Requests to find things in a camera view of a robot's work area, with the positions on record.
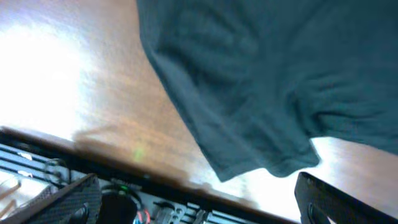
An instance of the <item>table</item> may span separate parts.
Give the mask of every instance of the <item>table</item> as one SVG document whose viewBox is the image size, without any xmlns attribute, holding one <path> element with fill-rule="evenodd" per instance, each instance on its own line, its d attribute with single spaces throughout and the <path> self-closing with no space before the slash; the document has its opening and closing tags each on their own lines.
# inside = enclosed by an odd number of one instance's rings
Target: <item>table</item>
<svg viewBox="0 0 398 224">
<path fill-rule="evenodd" d="M 130 0 L 0 1 L 0 124 L 298 222 L 298 172 L 217 179 L 147 61 L 138 22 Z M 322 162 L 307 172 L 398 218 L 397 156 L 334 138 L 312 142 Z"/>
</svg>

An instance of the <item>wrinkled fabric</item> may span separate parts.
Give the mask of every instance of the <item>wrinkled fabric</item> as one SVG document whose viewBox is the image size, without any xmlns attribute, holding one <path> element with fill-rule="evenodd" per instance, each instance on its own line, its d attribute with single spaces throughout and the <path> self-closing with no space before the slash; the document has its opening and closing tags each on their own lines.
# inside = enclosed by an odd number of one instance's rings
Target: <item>wrinkled fabric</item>
<svg viewBox="0 0 398 224">
<path fill-rule="evenodd" d="M 398 154 L 398 1 L 137 3 L 147 57 L 221 181 L 315 166 L 317 136 Z"/>
</svg>

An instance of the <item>wooden table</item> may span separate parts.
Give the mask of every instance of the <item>wooden table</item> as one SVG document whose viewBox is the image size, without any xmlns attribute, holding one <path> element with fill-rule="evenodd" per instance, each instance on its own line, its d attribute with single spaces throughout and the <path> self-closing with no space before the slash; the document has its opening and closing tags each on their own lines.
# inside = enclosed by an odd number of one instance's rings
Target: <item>wooden table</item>
<svg viewBox="0 0 398 224">
<path fill-rule="evenodd" d="M 0 1 L 0 123 L 74 140 L 94 154 L 179 187 L 299 221 L 297 172 L 259 169 L 221 183 L 146 59 L 135 1 Z M 398 218 L 398 157 L 312 140 L 306 171 Z"/>
</svg>

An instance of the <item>cloth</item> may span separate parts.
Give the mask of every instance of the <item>cloth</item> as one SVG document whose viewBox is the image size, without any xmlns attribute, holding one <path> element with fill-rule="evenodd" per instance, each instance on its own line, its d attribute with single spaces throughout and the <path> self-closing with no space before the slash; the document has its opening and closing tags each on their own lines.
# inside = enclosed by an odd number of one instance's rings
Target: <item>cloth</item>
<svg viewBox="0 0 398 224">
<path fill-rule="evenodd" d="M 318 136 L 398 154 L 398 1 L 137 3 L 147 57 L 221 181 L 315 166 Z"/>
</svg>

